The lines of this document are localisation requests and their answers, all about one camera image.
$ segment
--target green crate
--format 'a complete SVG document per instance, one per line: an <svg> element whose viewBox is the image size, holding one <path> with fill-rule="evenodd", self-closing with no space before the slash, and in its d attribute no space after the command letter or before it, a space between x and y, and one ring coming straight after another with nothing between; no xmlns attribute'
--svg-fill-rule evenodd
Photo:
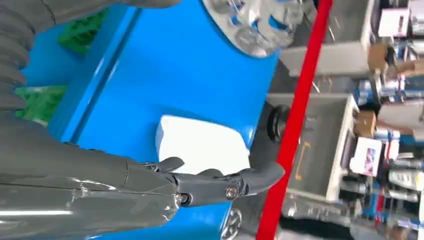
<svg viewBox="0 0 424 240"><path fill-rule="evenodd" d="M21 87L16 89L16 94L26 100L26 108L17 111L16 116L47 126L65 95L66 89L66 86Z"/></svg>
<svg viewBox="0 0 424 240"><path fill-rule="evenodd" d="M59 36L58 43L79 55L86 55L101 28L109 9L75 21Z"/></svg>

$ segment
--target cardboard box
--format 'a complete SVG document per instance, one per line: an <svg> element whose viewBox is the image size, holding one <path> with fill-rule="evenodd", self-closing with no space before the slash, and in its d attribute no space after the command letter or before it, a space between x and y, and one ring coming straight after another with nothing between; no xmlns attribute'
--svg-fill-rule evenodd
<svg viewBox="0 0 424 240"><path fill-rule="evenodd" d="M383 71L386 68L387 48L385 43L376 43L369 47L368 66L371 72L377 69Z"/></svg>
<svg viewBox="0 0 424 240"><path fill-rule="evenodd" d="M357 115L353 130L359 137L373 137L376 123L377 117L374 111L361 111Z"/></svg>

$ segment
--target robotic arm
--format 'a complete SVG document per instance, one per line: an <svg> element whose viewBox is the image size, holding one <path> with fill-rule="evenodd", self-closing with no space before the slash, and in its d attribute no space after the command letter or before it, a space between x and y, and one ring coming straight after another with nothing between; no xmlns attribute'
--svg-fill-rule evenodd
<svg viewBox="0 0 424 240"><path fill-rule="evenodd" d="M156 227L180 206L255 194L284 174L273 164L222 176L171 171L184 162L137 163L53 139L39 124L15 117L25 101L35 34L111 4L165 8L180 0L0 0L0 239L58 239Z"/></svg>

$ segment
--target robotic finger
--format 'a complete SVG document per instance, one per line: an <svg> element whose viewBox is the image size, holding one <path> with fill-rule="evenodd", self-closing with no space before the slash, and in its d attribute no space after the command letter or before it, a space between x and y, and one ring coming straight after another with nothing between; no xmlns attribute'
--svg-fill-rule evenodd
<svg viewBox="0 0 424 240"><path fill-rule="evenodd" d="M275 162L264 168L248 168L226 176L175 173L172 177L181 196L181 206L196 207L261 193L277 183L284 173L283 168Z"/></svg>

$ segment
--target blue tabletop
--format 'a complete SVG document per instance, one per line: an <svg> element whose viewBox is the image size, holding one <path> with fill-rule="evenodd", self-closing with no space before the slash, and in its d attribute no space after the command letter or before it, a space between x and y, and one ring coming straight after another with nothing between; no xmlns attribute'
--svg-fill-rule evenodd
<svg viewBox="0 0 424 240"><path fill-rule="evenodd" d="M57 26L35 38L34 48L30 52L31 63L22 70L28 86L56 86L70 83L84 57L59 45L58 38L66 27L66 25Z"/></svg>
<svg viewBox="0 0 424 240"><path fill-rule="evenodd" d="M233 128L250 146L278 56L257 59L238 51L200 0L134 16L72 140L156 162L156 128L163 114L172 114ZM102 238L218 240L229 208L184 208L165 226Z"/></svg>

